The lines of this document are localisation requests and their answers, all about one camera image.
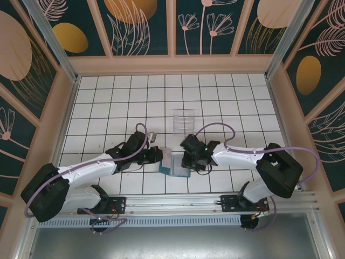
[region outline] dark teal wallpaper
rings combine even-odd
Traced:
[[[56,70],[8,0],[0,21],[0,83],[40,118]]]
[[[327,3],[287,73],[304,115],[345,76],[345,3]]]
[[[97,0],[115,56],[167,55],[165,0]]]
[[[315,0],[313,7],[311,9],[311,11],[309,12],[307,18],[305,19],[302,27],[300,28],[299,32],[297,33],[296,37],[294,38],[294,41],[291,43],[289,49],[286,51],[285,56],[283,57],[282,61],[283,63],[285,63],[286,59],[288,58],[288,56],[290,55],[292,49],[295,47],[295,43],[296,41],[301,37],[301,34],[303,32],[303,30],[305,29],[306,25],[308,24],[310,18],[312,17],[316,7],[318,7],[319,3],[321,0]]]
[[[7,212],[7,208],[0,206],[0,229],[1,229],[2,223],[4,222],[6,212]]]
[[[86,0],[37,2],[68,56],[105,55]]]
[[[335,192],[345,188],[345,92],[310,124],[316,149]]]
[[[230,54],[242,7],[237,0],[177,0],[176,54]]]
[[[12,195],[36,127],[0,97],[0,192]]]
[[[238,54],[273,54],[298,1],[254,0]]]

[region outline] wall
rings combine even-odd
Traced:
[[[264,72],[300,1],[39,3],[76,71],[107,75]]]
[[[8,258],[25,221],[20,192],[50,159],[72,82],[16,1],[0,2],[0,23],[0,251]]]
[[[345,258],[345,2],[317,4],[271,83],[291,144],[321,158],[320,171],[306,185],[315,191],[339,258]],[[296,155],[308,175],[314,159]]]

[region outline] white tiled floor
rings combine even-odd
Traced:
[[[237,132],[232,146],[284,145],[262,74],[186,74],[83,77],[72,112],[60,165],[86,161],[114,147],[142,122],[157,133],[156,145],[181,152],[183,136],[173,135],[173,109],[195,110],[196,131],[211,122],[224,122]],[[199,139],[224,141],[228,128],[212,126]],[[132,165],[129,170],[137,169]],[[115,174],[94,183],[110,195],[209,193],[239,191],[257,179],[256,172],[218,166],[210,175],[174,178],[158,173],[158,164]]]

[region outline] transparent container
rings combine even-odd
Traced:
[[[195,130],[195,111],[190,109],[174,109],[174,135],[188,135]]]

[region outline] black bracket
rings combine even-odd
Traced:
[[[257,203],[252,203],[247,209],[244,209],[239,205],[237,197],[237,194],[222,195],[220,201],[217,201],[217,204],[221,205],[223,212],[257,212],[261,210],[261,207]],[[270,209],[267,198],[261,199],[259,202],[267,210]]]
[[[97,209],[90,209],[91,212],[95,214],[108,214],[108,215],[113,215],[114,214],[114,209],[118,211],[119,214],[124,214],[126,210],[126,197],[109,197],[108,200],[108,205],[102,210],[98,211]],[[77,210],[77,214],[84,215],[87,214],[85,211],[82,209]]]

